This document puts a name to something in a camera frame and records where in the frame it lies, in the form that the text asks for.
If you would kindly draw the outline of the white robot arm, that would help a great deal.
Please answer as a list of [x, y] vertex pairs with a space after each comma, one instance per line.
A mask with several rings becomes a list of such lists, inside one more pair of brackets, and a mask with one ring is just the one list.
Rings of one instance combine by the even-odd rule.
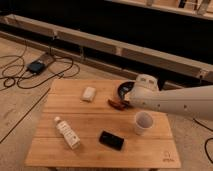
[[139, 74], [129, 100], [134, 107], [213, 121], [213, 85], [159, 90], [155, 77]]

